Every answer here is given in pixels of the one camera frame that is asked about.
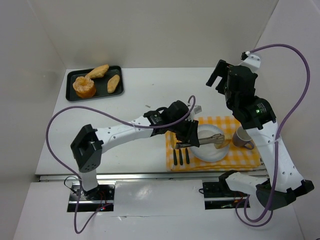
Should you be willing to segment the metal serving tongs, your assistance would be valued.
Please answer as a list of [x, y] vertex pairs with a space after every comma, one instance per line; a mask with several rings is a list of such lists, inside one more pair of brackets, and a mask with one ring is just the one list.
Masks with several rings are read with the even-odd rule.
[[198, 140], [198, 144], [191, 144], [191, 143], [183, 143], [183, 142], [177, 142], [177, 143], [171, 143], [171, 147], [175, 150], [182, 149], [182, 148], [188, 148], [188, 147], [199, 147], [201, 145], [207, 145], [207, 144], [222, 144], [225, 141], [225, 135], [221, 133], [214, 134], [210, 137], [201, 138]]

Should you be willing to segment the small oval bread roll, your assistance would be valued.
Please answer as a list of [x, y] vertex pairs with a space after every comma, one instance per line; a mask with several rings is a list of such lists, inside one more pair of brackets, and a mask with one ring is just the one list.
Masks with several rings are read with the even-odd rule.
[[109, 94], [114, 93], [119, 82], [120, 82], [120, 76], [118, 74], [111, 77], [107, 82], [107, 92]]

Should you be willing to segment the orange ring donut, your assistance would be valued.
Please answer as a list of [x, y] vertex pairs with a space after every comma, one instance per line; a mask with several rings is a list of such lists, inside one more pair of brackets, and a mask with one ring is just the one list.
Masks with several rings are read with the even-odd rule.
[[219, 143], [219, 144], [215, 143], [214, 147], [216, 149], [225, 148], [226, 146], [228, 146], [230, 144], [231, 141], [232, 141], [231, 139], [225, 139], [222, 143]]

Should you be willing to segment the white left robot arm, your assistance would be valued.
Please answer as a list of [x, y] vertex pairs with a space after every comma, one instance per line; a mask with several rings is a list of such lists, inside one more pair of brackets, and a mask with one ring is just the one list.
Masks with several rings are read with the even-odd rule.
[[78, 166], [84, 197], [93, 200], [98, 196], [100, 186], [96, 169], [101, 164], [102, 155], [114, 147], [166, 132], [174, 133], [183, 144], [199, 147], [199, 122], [194, 117], [201, 111], [199, 105], [186, 105], [177, 100], [169, 107], [150, 110], [120, 125], [106, 128], [93, 128], [91, 124], [83, 126], [70, 148]]

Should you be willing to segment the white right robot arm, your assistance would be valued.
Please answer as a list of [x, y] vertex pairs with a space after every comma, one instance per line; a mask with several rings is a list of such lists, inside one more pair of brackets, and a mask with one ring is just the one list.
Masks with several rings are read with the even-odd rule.
[[219, 60], [207, 86], [216, 86], [225, 96], [226, 106], [242, 128], [252, 138], [268, 172], [268, 178], [253, 177], [230, 170], [219, 177], [227, 189], [256, 197], [269, 211], [283, 208], [298, 197], [314, 189], [312, 181], [296, 169], [279, 133], [276, 115], [270, 103], [255, 94], [256, 71], [261, 58], [252, 53], [243, 53], [242, 62], [232, 65]]

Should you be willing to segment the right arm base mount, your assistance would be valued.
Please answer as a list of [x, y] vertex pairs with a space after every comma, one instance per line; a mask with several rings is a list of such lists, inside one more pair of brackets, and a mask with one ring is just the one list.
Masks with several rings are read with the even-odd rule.
[[205, 210], [235, 209], [236, 206], [243, 208], [247, 194], [230, 190], [226, 179], [231, 174], [237, 173], [230, 170], [218, 177], [218, 181], [203, 182], [202, 188], [198, 190], [204, 197]]

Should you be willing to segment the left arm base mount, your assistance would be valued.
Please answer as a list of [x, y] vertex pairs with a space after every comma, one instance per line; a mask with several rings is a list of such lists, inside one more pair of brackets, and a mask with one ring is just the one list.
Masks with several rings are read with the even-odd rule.
[[[78, 191], [80, 189], [80, 183], [75, 176], [68, 176], [63, 182], [69, 192], [67, 212], [74, 213], [76, 210], [76, 204], [78, 199]], [[113, 212], [114, 211], [114, 198], [115, 198], [115, 181], [102, 181], [98, 183], [98, 190], [94, 190], [88, 196], [84, 191], [81, 191], [81, 196], [78, 204], [78, 212]]]

